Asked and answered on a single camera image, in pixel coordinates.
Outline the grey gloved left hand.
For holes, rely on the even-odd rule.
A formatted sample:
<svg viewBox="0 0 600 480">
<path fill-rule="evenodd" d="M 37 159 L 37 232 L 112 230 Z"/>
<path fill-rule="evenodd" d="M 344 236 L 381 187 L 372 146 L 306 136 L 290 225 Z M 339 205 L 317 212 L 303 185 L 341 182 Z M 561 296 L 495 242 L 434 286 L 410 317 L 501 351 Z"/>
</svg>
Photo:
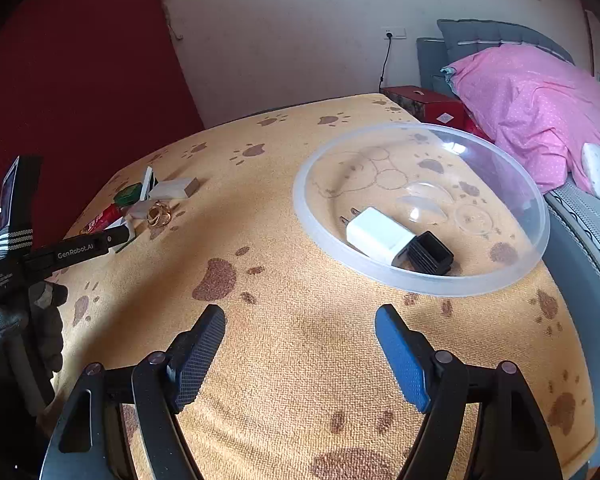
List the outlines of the grey gloved left hand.
<svg viewBox="0 0 600 480">
<path fill-rule="evenodd" d="M 50 384 L 62 367 L 62 319 L 68 297 L 61 284 L 39 282 L 28 302 L 0 308 L 0 401 L 38 416 L 53 402 Z"/>
</svg>

